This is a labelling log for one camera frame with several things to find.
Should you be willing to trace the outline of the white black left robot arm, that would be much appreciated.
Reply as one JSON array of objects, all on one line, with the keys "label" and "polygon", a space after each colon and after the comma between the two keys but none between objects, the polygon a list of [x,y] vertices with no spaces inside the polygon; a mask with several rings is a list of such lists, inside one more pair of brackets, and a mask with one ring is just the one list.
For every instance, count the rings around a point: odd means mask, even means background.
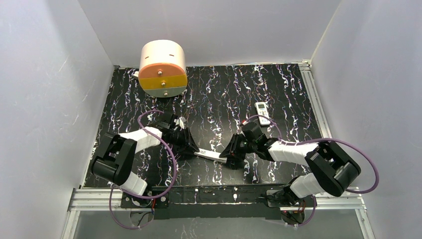
[{"label": "white black left robot arm", "polygon": [[175,155],[193,155],[199,152],[186,120],[173,113],[159,112],[155,122],[141,126],[129,133],[106,133],[102,136],[89,165],[89,172],[117,186],[121,191],[141,199],[155,199],[145,196],[147,182],[132,171],[136,153],[147,148],[163,145],[173,161],[173,177],[168,188],[159,197],[167,194],[173,187],[177,176]]}]

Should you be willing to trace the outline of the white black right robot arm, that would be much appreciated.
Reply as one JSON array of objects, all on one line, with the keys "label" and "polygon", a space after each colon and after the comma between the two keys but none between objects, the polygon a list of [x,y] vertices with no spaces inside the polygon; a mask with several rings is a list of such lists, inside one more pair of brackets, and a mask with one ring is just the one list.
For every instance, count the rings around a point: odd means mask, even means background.
[{"label": "white black right robot arm", "polygon": [[220,154],[228,160],[244,160],[247,154],[272,162],[290,162],[307,166],[310,173],[292,179],[282,189],[264,194],[268,201],[294,205],[302,198],[327,192],[339,197],[360,175],[360,166],[334,141],[287,144],[267,137],[260,126],[248,122],[242,132],[233,134]]}]

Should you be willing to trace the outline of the cylindrical drawer box orange front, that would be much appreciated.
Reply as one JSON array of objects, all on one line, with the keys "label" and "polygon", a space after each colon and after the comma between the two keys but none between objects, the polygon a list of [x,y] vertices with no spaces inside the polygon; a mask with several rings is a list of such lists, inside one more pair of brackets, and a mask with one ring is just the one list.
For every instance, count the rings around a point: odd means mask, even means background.
[{"label": "cylindrical drawer box orange front", "polygon": [[180,95],[187,88],[185,54],[171,40],[153,40],[141,50],[138,80],[142,90],[156,98]]}]

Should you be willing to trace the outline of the white remote control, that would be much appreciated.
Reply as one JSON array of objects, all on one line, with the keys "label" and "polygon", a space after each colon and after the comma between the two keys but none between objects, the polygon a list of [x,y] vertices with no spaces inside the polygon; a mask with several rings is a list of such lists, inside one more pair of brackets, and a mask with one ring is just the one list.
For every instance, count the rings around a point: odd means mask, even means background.
[{"label": "white remote control", "polygon": [[267,104],[265,102],[256,102],[255,108],[257,114],[259,115],[258,120],[261,126],[269,126],[271,122],[269,121],[269,114]]}]

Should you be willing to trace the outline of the long white rectangular block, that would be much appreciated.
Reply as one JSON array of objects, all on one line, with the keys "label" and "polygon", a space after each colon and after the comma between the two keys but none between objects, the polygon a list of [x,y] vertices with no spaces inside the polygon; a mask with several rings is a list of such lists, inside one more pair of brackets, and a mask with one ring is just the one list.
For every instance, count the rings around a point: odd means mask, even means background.
[{"label": "long white rectangular block", "polygon": [[218,152],[214,152],[214,151],[210,151],[210,150],[206,150],[206,149],[199,149],[198,152],[195,152],[194,155],[198,156],[198,157],[202,157],[205,159],[209,159],[215,162],[220,162],[220,163],[227,163],[227,158],[226,157],[220,157]]}]

